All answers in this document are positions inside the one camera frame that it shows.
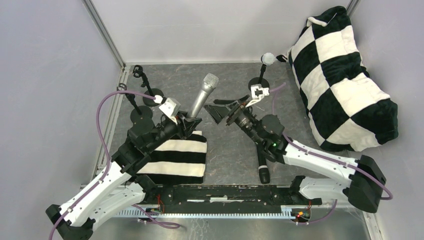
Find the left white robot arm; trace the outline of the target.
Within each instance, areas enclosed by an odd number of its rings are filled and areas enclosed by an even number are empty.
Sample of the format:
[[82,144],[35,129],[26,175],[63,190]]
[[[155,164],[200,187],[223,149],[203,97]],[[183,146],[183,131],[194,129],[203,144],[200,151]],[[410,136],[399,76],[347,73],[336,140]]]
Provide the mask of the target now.
[[101,173],[69,201],[46,209],[64,240],[87,240],[105,221],[142,202],[156,185],[201,183],[207,141],[199,117],[179,112],[155,124],[137,120]]

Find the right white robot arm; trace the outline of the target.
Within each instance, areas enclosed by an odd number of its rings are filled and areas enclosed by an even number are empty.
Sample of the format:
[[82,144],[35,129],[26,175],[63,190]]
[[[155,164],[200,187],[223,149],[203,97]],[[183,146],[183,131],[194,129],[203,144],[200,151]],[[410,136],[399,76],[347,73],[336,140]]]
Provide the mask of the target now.
[[367,213],[376,213],[380,202],[393,198],[387,192],[386,177],[376,161],[367,155],[359,159],[343,157],[308,147],[284,135],[284,126],[274,114],[258,119],[247,104],[247,97],[237,100],[215,100],[204,109],[219,124],[236,124],[258,147],[258,152],[271,162],[301,167],[324,178],[300,177],[295,184],[308,200],[328,197],[346,200]]

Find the silver grey microphone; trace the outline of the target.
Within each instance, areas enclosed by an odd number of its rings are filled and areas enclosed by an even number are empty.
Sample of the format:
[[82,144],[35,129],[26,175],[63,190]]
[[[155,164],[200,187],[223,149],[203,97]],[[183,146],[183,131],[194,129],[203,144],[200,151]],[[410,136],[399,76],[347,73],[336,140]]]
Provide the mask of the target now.
[[208,73],[204,77],[203,82],[200,86],[200,90],[192,106],[188,110],[188,113],[186,115],[187,118],[196,118],[198,116],[206,100],[208,99],[210,94],[216,89],[218,82],[219,78],[212,73]]

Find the white microphone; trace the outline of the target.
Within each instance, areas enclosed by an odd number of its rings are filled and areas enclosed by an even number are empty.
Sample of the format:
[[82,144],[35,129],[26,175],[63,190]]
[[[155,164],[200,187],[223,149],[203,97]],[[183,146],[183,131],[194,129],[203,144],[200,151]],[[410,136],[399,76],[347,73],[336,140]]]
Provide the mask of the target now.
[[263,65],[270,66],[275,62],[276,57],[273,53],[266,52],[261,56],[260,60],[261,60]]

